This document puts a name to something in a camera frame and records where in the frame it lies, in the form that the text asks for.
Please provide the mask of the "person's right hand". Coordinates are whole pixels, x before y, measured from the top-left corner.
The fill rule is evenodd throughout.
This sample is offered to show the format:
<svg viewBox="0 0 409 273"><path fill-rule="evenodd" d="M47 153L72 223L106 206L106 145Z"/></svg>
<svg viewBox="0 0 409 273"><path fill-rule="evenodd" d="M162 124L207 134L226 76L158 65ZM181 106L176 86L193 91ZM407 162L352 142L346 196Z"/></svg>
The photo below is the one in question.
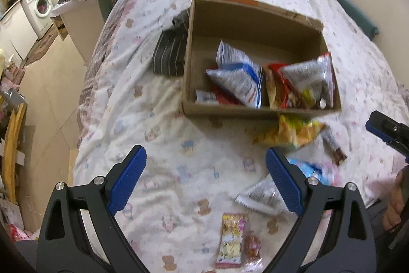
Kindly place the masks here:
<svg viewBox="0 0 409 273"><path fill-rule="evenodd" d="M391 191L390 201L383 215L383 226L386 231L391 231L401 222L401 212L405 206L402 188L403 170L396 175L395 183Z"/></svg>

